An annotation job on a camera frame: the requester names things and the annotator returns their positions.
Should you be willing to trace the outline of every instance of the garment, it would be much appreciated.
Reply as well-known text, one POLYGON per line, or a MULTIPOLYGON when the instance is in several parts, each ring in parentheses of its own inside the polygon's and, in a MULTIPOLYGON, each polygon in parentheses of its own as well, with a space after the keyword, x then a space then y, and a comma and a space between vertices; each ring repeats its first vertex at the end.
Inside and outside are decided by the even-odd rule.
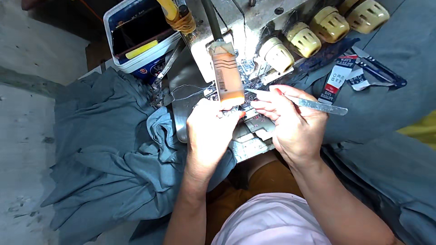
POLYGON ((339 160, 374 188, 375 195, 367 197, 401 240, 436 245, 436 151, 397 132, 365 144, 342 142, 331 148, 334 164, 339 160))
MULTIPOLYGON (((171 112, 149 105, 149 91, 109 68, 56 98, 56 188, 41 206, 53 204, 51 228, 60 230, 60 244, 84 244, 126 220, 162 222, 156 219, 172 211, 187 148, 177 140, 171 112)), ((235 164, 228 150, 208 189, 235 164)))
POLYGON ((306 200, 289 193, 259 194, 224 223, 212 245, 330 245, 306 200))
MULTIPOLYGON (((344 84, 333 105, 348 108, 345 116, 330 115, 324 143, 365 143, 385 132, 411 125, 436 109, 436 25, 433 0, 378 0, 390 20, 371 34, 352 31, 347 37, 361 39, 357 47, 404 77, 400 89, 371 86, 354 91, 344 84)), ((293 84, 316 98, 324 89, 330 66, 310 73, 293 84)), ((375 78, 365 72, 369 81, 375 78)))
POLYGON ((250 198, 271 192, 303 196, 291 171, 276 160, 259 168, 251 176, 247 190, 236 190, 223 181, 206 196, 206 244, 211 244, 226 219, 250 198))

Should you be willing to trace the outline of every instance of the orange pants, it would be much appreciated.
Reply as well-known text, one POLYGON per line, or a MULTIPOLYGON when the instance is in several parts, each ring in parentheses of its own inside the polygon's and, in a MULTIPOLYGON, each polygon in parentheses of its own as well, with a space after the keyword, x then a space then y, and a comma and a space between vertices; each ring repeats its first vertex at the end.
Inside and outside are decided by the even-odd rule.
POLYGON ((283 192, 303 197, 291 171, 276 160, 259 168, 250 178, 248 190, 236 190, 228 182, 221 182, 207 194, 206 244, 212 243, 226 219, 255 195, 283 192))

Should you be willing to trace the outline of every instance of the woman's right hand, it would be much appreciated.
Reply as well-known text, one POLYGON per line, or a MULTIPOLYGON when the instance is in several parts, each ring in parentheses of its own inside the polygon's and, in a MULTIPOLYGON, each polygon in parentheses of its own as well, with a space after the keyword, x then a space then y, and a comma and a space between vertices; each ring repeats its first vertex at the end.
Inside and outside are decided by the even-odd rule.
POLYGON ((283 94, 317 101, 313 96, 287 85, 272 85, 270 93, 259 93, 251 106, 275 121, 272 141, 290 167, 300 170, 319 164, 328 115, 307 107, 294 105, 283 94))

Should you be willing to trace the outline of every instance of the white plastic container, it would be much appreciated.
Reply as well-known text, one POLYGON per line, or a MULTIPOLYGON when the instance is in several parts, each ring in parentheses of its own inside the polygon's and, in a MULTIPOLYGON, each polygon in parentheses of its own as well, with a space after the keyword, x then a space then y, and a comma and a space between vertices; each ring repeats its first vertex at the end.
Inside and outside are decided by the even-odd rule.
POLYGON ((109 48, 111 51, 112 59, 114 64, 125 73, 132 73, 135 77, 146 80, 148 83, 153 83, 156 76, 160 73, 163 66, 165 65, 165 54, 174 49, 181 35, 179 32, 174 33, 167 39, 158 43, 158 45, 152 47, 151 49, 141 53, 140 55, 134 57, 133 59, 120 64, 119 60, 113 55, 112 47, 112 35, 110 23, 118 22, 122 20, 128 20, 133 15, 129 14, 138 13, 141 10, 140 5, 144 5, 147 2, 155 0, 124 0, 123 2, 117 4, 112 9, 108 10, 103 16, 103 22, 105 25, 106 37, 108 39, 109 48))

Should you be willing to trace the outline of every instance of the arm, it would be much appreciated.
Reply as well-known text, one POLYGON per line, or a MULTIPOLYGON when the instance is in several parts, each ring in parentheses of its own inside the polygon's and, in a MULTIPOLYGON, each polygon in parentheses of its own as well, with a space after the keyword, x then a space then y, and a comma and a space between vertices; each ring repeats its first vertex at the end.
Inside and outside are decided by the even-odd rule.
POLYGON ((186 167, 164 245, 204 245, 209 180, 232 139, 236 124, 244 116, 236 112, 222 117, 221 109, 219 102, 202 99, 187 119, 186 167))
POLYGON ((298 89, 270 86, 273 93, 258 94, 252 102, 259 113, 276 122, 274 146, 289 164, 304 198, 332 244, 403 244, 368 207, 348 192, 322 161, 320 147, 328 116, 295 106, 282 93, 316 101, 298 89))
POLYGON ((177 201, 171 215, 164 245, 204 245, 206 239, 206 190, 209 181, 199 181, 187 172, 183 175, 177 201))

